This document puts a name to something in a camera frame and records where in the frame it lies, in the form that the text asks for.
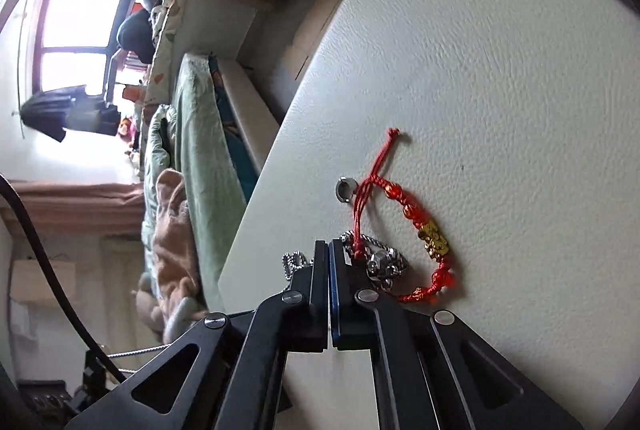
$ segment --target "twisted metal wire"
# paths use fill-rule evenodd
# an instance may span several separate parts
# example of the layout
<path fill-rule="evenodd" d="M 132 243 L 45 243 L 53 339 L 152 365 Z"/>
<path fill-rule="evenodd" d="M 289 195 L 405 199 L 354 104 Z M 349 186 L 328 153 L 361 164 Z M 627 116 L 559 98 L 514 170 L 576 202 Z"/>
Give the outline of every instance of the twisted metal wire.
<path fill-rule="evenodd" d="M 117 354 L 108 354 L 108 358 L 126 358 L 128 356 L 138 356 L 139 354 L 148 354 L 149 352 L 156 352 L 158 350 L 164 350 L 168 345 L 160 345 L 157 347 L 149 347 L 148 349 L 129 350 L 127 352 L 118 352 Z"/>

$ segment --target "red bead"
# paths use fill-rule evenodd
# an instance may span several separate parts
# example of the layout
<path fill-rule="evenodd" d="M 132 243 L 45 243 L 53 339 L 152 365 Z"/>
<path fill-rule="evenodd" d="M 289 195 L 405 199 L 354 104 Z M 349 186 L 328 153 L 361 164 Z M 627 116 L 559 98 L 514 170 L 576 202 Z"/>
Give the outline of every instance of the red bead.
<path fill-rule="evenodd" d="M 402 209 L 404 216 L 409 220 L 421 220 L 424 218 L 424 212 L 420 206 L 414 203 L 409 203 L 404 206 Z"/>
<path fill-rule="evenodd" d="M 363 241 L 357 241 L 353 248 L 353 256 L 356 258 L 364 258 L 365 254 L 366 250 Z"/>
<path fill-rule="evenodd" d="M 402 197 L 402 187 L 396 183 L 387 183 L 385 186 L 385 195 L 397 201 L 400 197 Z"/>
<path fill-rule="evenodd" d="M 438 289 L 451 287 L 453 285 L 453 276 L 451 276 L 451 273 L 446 269 L 438 267 L 431 275 L 431 282 Z"/>
<path fill-rule="evenodd" d="M 412 220 L 414 221 L 415 228 L 420 229 L 423 224 L 426 224 L 429 221 L 429 216 L 427 215 L 426 211 L 424 211 L 421 207 L 418 207 L 418 213 Z"/>

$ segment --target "black cord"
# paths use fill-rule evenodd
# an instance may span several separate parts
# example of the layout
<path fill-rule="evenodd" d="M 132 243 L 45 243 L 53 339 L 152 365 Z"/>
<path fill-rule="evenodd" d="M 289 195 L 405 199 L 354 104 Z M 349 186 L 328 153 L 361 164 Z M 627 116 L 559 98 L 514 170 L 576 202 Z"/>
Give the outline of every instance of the black cord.
<path fill-rule="evenodd" d="M 35 227 L 33 226 L 33 222 L 31 222 L 31 218 L 27 213 L 27 210 L 24 207 L 24 204 L 20 200 L 20 197 L 14 190 L 9 181 L 4 178 L 2 174 L 0 174 L 0 195 L 2 198 L 6 200 L 7 204 L 13 210 L 16 219 L 20 222 L 20 226 L 22 227 L 24 234 L 29 241 L 31 249 L 33 250 L 33 254 L 40 264 L 40 268 L 42 269 L 42 273 L 44 274 L 44 278 L 46 278 L 51 291 L 53 292 L 53 296 L 55 296 L 58 304 L 60 304 L 60 308 L 62 308 L 62 312 L 66 315 L 66 318 L 69 320 L 73 328 L 78 333 L 78 336 L 82 338 L 84 344 L 89 347 L 89 349 L 95 354 L 95 357 L 99 362 L 102 363 L 102 366 L 106 368 L 111 375 L 119 382 L 122 383 L 126 380 L 125 376 L 121 371 L 118 370 L 118 367 L 107 357 L 104 351 L 100 348 L 98 343 L 91 337 L 91 334 L 86 330 L 86 327 L 78 318 L 78 315 L 74 311 L 73 307 L 71 307 L 71 303 L 65 295 L 65 292 L 58 282 L 58 277 L 56 276 L 51 264 L 49 263 L 49 257 L 47 256 L 46 251 L 42 246 L 40 241 L 40 237 L 36 232 Z"/>

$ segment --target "bright window light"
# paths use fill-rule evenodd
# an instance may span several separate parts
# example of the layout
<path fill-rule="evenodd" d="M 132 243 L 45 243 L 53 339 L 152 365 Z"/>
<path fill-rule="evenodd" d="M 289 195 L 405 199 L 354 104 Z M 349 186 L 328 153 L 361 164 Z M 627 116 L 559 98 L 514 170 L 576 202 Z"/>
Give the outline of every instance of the bright window light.
<path fill-rule="evenodd" d="M 42 91 L 84 84 L 88 95 L 100 95 L 106 63 L 104 54 L 47 52 L 42 55 Z"/>
<path fill-rule="evenodd" d="M 119 2 L 120 0 L 50 0 L 42 46 L 106 47 Z"/>

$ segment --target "black metal bracket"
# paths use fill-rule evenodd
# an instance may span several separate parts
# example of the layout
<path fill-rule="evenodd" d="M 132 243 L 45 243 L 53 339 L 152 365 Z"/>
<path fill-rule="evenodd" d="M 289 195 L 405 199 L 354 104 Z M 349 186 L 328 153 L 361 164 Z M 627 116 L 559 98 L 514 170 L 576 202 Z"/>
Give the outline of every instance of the black metal bracket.
<path fill-rule="evenodd" d="M 339 240 L 255 311 L 212 313 L 69 430 L 266 430 L 287 352 L 369 349 L 383 430 L 579 430 L 571 415 L 449 311 L 406 311 L 347 265 Z"/>

